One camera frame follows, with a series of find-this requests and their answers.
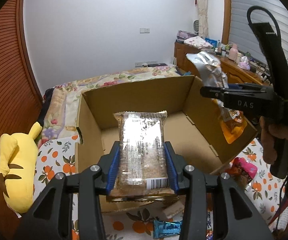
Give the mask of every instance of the barcode label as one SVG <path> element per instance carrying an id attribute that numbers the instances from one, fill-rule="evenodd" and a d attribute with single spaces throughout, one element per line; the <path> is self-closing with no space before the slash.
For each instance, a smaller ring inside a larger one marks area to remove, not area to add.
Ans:
<path id="1" fill-rule="evenodd" d="M 168 178 L 149 178 L 146 179 L 146 189 L 168 188 Z"/>

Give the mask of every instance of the pink package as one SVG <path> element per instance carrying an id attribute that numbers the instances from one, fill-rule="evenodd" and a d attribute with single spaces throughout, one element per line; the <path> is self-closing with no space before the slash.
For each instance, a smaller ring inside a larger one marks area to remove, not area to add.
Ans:
<path id="1" fill-rule="evenodd" d="M 246 184 L 250 183 L 257 173 L 257 167 L 247 162 L 244 158 L 236 157 L 233 165 L 226 172 L 236 179 L 242 179 Z"/>

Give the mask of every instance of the wooden cabinet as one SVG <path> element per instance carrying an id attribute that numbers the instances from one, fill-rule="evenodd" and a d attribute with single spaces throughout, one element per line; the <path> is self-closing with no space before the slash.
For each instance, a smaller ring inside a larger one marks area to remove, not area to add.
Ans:
<path id="1" fill-rule="evenodd" d="M 175 42 L 174 57 L 177 60 L 177 66 L 182 70 L 190 71 L 193 75 L 199 76 L 199 72 L 187 58 L 187 53 L 199 53 L 201 50 L 195 47 Z M 255 83 L 262 85 L 261 79 L 257 74 L 243 70 L 237 66 L 237 64 L 227 57 L 218 56 L 221 61 L 222 70 L 226 73 L 228 83 Z"/>
<path id="2" fill-rule="evenodd" d="M 8 0 L 0 10 L 0 136 L 28 133 L 42 107 L 42 97 L 25 61 L 22 12 L 23 0 Z M 0 189 L 0 235 L 4 236 L 0 239 L 12 239 L 19 221 Z"/>
<path id="3" fill-rule="evenodd" d="M 199 53 L 200 49 L 175 42 L 174 57 L 176 57 L 177 66 L 182 70 L 188 72 L 190 71 L 193 75 L 199 76 L 198 70 L 187 58 L 187 53 Z"/>

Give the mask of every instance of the plastic wrapper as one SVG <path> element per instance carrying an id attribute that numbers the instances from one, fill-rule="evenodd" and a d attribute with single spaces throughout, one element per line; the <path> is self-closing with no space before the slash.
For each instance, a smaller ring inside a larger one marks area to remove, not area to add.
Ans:
<path id="1" fill-rule="evenodd" d="M 169 188 L 163 122 L 167 112 L 114 114 L 120 132 L 120 165 L 111 196 L 145 196 Z"/>
<path id="2" fill-rule="evenodd" d="M 220 60 L 214 55 L 204 51 L 198 54 L 187 54 L 186 57 L 196 66 L 204 86 L 229 88 L 227 76 L 222 71 Z M 233 143 L 241 136 L 247 121 L 238 110 L 224 107 L 224 103 L 218 99 L 213 99 L 218 105 L 218 119 L 226 141 Z"/>
<path id="3" fill-rule="evenodd" d="M 165 208 L 163 210 L 163 213 L 167 219 L 171 219 L 175 215 L 177 215 L 178 213 L 183 212 L 184 209 L 185 209 L 184 203 L 182 201 L 178 200 L 176 203 Z"/>
<path id="4" fill-rule="evenodd" d="M 238 66 L 244 70 L 250 70 L 249 60 L 247 56 L 241 57 Z"/>
<path id="5" fill-rule="evenodd" d="M 213 214 L 213 200 L 212 194 L 207 193 L 207 227 L 206 227 L 206 239 L 212 239 L 213 227 L 214 227 L 214 214 Z"/>
<path id="6" fill-rule="evenodd" d="M 248 190 L 256 176 L 257 167 L 244 158 L 236 157 L 231 168 L 226 169 L 225 172 L 232 176 L 242 189 Z"/>
<path id="7" fill-rule="evenodd" d="M 183 221 L 180 222 L 165 222 L 154 220 L 153 238 L 160 239 L 168 236 L 176 236 L 181 233 Z"/>

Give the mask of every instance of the light switch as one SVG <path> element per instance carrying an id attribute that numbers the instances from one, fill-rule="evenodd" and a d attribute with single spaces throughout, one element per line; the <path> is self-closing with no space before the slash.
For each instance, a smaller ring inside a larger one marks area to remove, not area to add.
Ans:
<path id="1" fill-rule="evenodd" d="M 149 28 L 140 28 L 140 33 L 150 33 Z"/>

